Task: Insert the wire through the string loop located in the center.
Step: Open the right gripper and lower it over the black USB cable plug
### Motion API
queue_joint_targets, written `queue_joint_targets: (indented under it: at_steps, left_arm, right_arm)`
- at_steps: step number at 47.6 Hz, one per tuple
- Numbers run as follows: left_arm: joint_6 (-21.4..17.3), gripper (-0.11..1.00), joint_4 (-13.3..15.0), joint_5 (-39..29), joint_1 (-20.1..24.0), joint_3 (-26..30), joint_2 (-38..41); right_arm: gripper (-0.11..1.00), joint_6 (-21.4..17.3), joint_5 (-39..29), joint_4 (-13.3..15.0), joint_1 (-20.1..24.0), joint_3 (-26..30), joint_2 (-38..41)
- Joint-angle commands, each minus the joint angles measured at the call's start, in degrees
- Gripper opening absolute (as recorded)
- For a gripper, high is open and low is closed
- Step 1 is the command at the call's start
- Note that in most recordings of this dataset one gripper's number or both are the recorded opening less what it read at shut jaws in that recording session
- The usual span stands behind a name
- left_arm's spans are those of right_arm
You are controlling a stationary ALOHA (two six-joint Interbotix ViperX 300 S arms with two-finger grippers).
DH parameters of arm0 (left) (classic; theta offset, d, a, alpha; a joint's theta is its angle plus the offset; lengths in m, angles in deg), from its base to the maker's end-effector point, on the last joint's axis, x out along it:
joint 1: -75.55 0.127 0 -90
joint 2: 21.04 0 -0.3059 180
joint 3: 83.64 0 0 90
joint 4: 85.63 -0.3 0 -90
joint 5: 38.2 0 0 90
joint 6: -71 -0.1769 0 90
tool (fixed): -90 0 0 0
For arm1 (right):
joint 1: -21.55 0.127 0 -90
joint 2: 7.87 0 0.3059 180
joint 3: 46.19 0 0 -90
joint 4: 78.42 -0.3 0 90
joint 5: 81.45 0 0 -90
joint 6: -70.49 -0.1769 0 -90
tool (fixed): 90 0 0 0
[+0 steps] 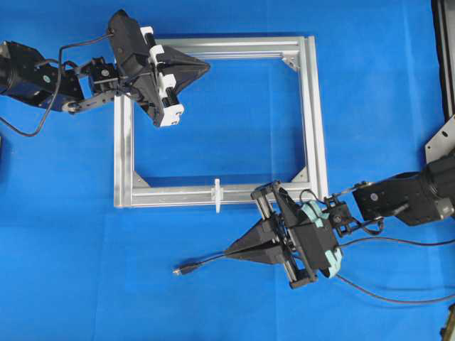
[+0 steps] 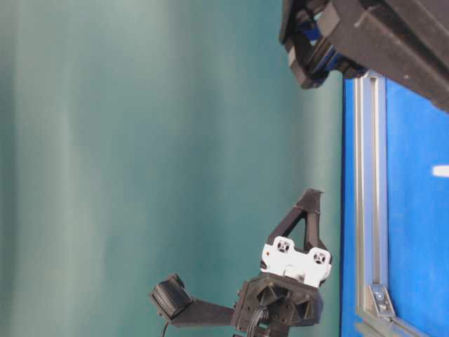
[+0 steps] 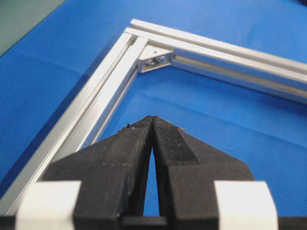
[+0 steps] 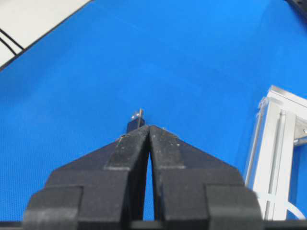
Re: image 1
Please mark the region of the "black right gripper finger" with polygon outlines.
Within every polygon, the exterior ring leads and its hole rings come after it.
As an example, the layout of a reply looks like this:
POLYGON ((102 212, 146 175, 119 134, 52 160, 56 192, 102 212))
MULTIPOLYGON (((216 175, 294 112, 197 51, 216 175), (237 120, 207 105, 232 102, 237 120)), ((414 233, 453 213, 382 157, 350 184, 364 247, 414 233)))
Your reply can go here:
POLYGON ((239 239, 230 245, 231 251, 247 251, 284 246, 279 236, 279 225, 275 220, 259 220, 239 239))
POLYGON ((224 255, 230 259, 261 264, 283 264, 290 260, 290 252, 283 244, 267 243, 241 251, 226 251, 224 255))

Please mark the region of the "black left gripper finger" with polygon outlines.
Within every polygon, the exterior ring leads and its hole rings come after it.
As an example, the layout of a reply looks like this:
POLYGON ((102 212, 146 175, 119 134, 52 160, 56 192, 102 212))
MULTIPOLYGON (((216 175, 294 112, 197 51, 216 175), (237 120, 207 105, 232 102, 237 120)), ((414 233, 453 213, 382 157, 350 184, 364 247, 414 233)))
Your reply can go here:
POLYGON ((160 70, 177 71, 208 71, 208 64, 202 60, 191 57, 168 45, 162 45, 163 53, 156 55, 160 70))
POLYGON ((176 79, 174 92, 178 94, 192 82, 201 78, 210 70, 210 67, 165 67, 161 69, 163 75, 173 74, 176 79))

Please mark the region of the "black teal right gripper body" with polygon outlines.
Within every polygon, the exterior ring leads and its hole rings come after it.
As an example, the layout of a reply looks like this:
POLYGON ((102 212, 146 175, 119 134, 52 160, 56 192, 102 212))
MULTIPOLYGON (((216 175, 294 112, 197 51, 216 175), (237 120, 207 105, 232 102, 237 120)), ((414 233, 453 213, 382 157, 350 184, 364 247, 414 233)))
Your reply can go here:
POLYGON ((329 214, 315 200, 296 203, 278 181, 256 188, 251 198, 257 204, 261 220, 272 219, 279 225, 280 239, 290 252, 290 260, 281 264, 290 287, 316 282, 318 272, 326 278, 338 274, 343 253, 329 214))

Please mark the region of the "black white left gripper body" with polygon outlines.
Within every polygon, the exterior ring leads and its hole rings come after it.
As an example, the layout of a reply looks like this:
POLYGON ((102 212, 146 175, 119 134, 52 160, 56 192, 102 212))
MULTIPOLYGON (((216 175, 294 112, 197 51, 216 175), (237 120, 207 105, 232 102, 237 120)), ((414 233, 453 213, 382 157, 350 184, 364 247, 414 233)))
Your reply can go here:
POLYGON ((136 76, 125 76, 125 81, 131 85, 128 92, 139 96, 137 102, 151 117, 155 126, 178 124, 184 106, 174 92, 176 79, 173 74, 163 75, 158 69, 156 55, 164 50, 162 45, 156 44, 152 29, 148 27, 145 31, 141 30, 141 34, 149 49, 148 65, 136 76))

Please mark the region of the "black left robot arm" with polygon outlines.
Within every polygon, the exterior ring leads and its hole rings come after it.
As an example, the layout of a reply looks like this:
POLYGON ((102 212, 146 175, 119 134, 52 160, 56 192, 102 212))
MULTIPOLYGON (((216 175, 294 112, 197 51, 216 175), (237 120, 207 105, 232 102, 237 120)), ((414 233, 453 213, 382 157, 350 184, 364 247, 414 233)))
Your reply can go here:
POLYGON ((184 106, 178 94, 206 74, 210 65, 154 40, 152 27, 141 28, 151 55, 136 76, 115 63, 93 58, 84 65, 45 59, 36 49, 4 41, 1 44, 1 95, 45 112, 76 114, 127 96, 157 127, 179 123, 184 106))

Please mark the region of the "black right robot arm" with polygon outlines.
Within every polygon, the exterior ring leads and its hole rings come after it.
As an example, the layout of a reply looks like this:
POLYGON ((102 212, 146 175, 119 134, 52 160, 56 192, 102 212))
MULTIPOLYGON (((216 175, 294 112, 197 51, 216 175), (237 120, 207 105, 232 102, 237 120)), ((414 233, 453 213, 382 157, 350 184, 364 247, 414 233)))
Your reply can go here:
POLYGON ((279 181, 262 185, 251 194, 262 218, 224 255, 282 264, 292 288, 317 281, 318 271, 332 278, 339 272, 343 257, 338 238, 357 229, 378 235, 386 217, 417 226, 454 214, 454 154, 428 163, 420 172, 359 183, 350 192, 362 222, 351 215, 338 195, 325 198, 325 208, 321 208, 316 200, 295 202, 279 181))

